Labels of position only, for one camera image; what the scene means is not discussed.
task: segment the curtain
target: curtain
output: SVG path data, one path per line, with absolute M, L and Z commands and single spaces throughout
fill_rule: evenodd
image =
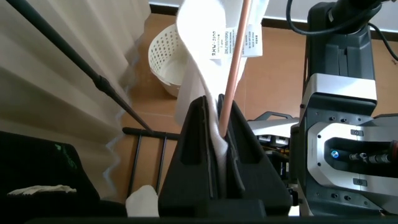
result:
M 136 45 L 150 14 L 147 0 L 27 0 L 112 87 L 129 101 Z M 0 1 L 0 131 L 66 142 L 77 149 L 102 197 L 108 150 L 123 111 L 6 1 Z

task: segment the perforated plastic basket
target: perforated plastic basket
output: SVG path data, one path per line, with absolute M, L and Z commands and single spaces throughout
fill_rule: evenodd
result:
M 175 24 L 164 29 L 150 43 L 148 61 L 152 73 L 173 96 L 178 96 L 187 63 L 187 51 L 180 42 Z

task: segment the blue light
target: blue light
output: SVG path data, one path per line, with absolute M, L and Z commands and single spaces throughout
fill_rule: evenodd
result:
M 335 159 L 337 159 L 338 156 L 339 156 L 338 151 L 336 151 L 336 150 L 333 150 L 333 151 L 330 153 L 330 155 L 331 155 L 333 158 L 335 158 Z

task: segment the copper rod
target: copper rod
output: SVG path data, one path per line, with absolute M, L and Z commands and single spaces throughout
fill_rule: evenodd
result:
M 236 82 L 238 79 L 239 64 L 241 62 L 244 36 L 248 26 L 251 0 L 243 0 L 241 18 L 239 19 L 238 33 L 236 35 L 235 48 L 232 56 L 231 68 L 229 70 L 225 98 L 220 114 L 219 131 L 222 137 L 226 136 L 229 116 L 231 115 L 232 102 L 234 100 Z

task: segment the floor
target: floor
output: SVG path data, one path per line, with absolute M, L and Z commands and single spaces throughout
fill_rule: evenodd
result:
M 142 58 L 136 66 L 137 84 L 129 92 L 132 107 L 141 118 L 152 129 L 169 133 L 179 133 L 181 130 L 173 117 L 176 99 L 163 89 L 158 79 L 151 73 L 147 51 L 152 39 L 174 22 L 175 16 L 158 14 L 149 16 L 139 46 Z M 305 37 L 291 30 L 263 28 L 262 32 L 264 56 L 248 59 L 244 76 L 236 90 L 235 101 L 246 119 L 254 119 L 265 111 L 299 116 Z M 395 52 L 398 52 L 398 42 L 391 45 Z M 393 60 L 380 40 L 373 41 L 373 51 L 378 97 L 378 106 L 374 114 L 396 113 L 398 111 L 398 103 L 396 103 L 398 62 Z M 122 117 L 122 124 L 141 128 L 127 114 Z M 114 170 L 113 179 L 119 191 L 120 201 L 126 198 L 136 144 L 136 138 L 126 136 L 116 147 L 116 152 L 121 156 L 121 164 Z M 175 141 L 167 141 L 162 182 L 175 145 Z M 160 139 L 144 138 L 142 140 L 133 190 L 146 184 L 156 185 L 161 147 Z

